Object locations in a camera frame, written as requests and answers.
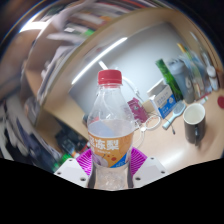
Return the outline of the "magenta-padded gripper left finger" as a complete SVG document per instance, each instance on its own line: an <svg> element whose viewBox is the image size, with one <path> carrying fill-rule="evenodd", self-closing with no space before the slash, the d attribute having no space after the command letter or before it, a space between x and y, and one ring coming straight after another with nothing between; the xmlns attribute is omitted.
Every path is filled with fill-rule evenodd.
<svg viewBox="0 0 224 224"><path fill-rule="evenodd" d="M88 149L77 158L68 158L57 169L55 175L78 186L93 189L96 171L92 161L92 151Z"/></svg>

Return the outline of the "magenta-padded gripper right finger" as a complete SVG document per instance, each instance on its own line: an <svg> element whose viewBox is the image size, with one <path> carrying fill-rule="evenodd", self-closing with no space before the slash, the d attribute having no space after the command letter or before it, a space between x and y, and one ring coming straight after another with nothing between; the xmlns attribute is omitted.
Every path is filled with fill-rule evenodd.
<svg viewBox="0 0 224 224"><path fill-rule="evenodd" d="M137 148L132 148L128 168L128 187L140 188L167 175L167 170L155 157L147 157Z"/></svg>

